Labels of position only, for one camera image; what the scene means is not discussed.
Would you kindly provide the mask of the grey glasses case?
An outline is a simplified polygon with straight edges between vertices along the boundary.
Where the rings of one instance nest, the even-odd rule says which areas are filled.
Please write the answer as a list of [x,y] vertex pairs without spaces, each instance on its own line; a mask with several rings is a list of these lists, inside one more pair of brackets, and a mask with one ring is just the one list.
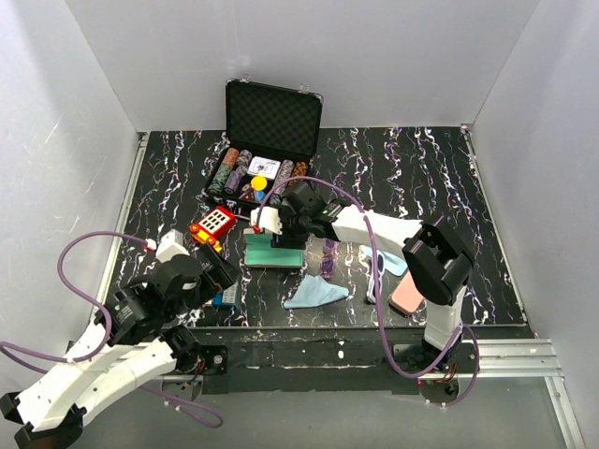
[[272,248],[271,234],[256,234],[247,228],[243,238],[243,263],[248,268],[301,268],[304,263],[303,250]]

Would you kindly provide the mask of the light blue cleaning cloth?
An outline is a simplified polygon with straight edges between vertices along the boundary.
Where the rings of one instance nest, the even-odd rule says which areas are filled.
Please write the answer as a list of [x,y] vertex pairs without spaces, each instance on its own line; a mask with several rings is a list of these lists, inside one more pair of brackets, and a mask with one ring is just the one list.
[[284,303],[286,310],[312,309],[348,297],[345,287],[327,282],[321,276],[307,275],[295,294]]

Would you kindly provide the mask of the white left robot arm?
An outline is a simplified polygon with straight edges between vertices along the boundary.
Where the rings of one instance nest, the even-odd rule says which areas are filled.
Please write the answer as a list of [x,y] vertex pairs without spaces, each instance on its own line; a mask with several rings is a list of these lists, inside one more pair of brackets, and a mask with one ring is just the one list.
[[21,448],[67,448],[111,404],[155,377],[192,372],[201,346],[174,318],[197,309],[241,276],[210,245],[189,254],[178,244],[156,253],[157,266],[107,298],[80,339],[36,383],[1,398],[20,425]]

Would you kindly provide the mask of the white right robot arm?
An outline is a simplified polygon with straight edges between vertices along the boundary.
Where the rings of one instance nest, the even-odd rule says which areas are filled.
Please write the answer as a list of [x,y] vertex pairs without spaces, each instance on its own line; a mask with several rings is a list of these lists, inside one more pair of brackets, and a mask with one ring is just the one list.
[[287,187],[281,203],[253,214],[258,226],[273,234],[272,245],[303,248],[310,236],[343,243],[375,244],[376,252],[403,260],[427,303],[423,358],[434,371],[455,364],[466,286],[475,255],[448,220],[402,219],[365,210],[351,199],[325,201],[307,181]]

